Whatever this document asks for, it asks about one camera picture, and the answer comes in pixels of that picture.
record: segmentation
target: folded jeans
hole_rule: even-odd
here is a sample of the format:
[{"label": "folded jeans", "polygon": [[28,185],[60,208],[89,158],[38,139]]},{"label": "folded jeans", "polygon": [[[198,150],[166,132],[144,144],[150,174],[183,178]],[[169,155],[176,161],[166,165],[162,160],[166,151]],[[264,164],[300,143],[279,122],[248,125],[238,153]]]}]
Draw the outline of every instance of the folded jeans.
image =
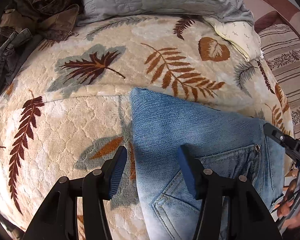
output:
[{"label": "folded jeans", "polygon": [[[137,189],[151,240],[193,238],[201,200],[188,192],[178,164],[183,144],[220,176],[245,175],[268,209],[282,197],[285,150],[264,135],[266,121],[140,88],[130,101]],[[220,239],[226,227],[224,201]]]}]

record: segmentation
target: metal screw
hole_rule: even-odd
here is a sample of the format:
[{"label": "metal screw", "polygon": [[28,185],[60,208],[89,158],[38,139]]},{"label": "metal screw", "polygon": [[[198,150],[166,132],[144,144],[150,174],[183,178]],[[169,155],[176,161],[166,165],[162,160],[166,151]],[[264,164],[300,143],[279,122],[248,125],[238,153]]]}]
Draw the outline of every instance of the metal screw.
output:
[{"label": "metal screw", "polygon": [[59,182],[60,182],[60,183],[65,183],[67,180],[68,180],[68,178],[65,177],[65,176],[63,176],[63,177],[61,177],[61,178],[59,179]]},{"label": "metal screw", "polygon": [[100,175],[101,173],[102,173],[102,170],[100,170],[100,169],[95,169],[95,170],[92,172],[93,175]]},{"label": "metal screw", "polygon": [[210,169],[204,169],[203,173],[206,174],[206,175],[211,175],[213,173],[213,171],[210,170]]},{"label": "metal screw", "polygon": [[243,176],[243,175],[240,175],[239,176],[239,180],[242,181],[242,182],[246,182],[247,181],[247,177]]}]

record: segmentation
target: dark gray jeans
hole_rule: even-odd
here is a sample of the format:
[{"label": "dark gray jeans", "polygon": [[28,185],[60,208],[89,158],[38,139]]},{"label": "dark gray jeans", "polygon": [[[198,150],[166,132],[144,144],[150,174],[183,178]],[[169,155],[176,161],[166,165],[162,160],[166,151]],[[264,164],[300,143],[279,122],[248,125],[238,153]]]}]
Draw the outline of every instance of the dark gray jeans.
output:
[{"label": "dark gray jeans", "polygon": [[13,32],[0,47],[0,95],[11,85],[23,63],[42,41],[41,35],[32,37],[28,29]]}]

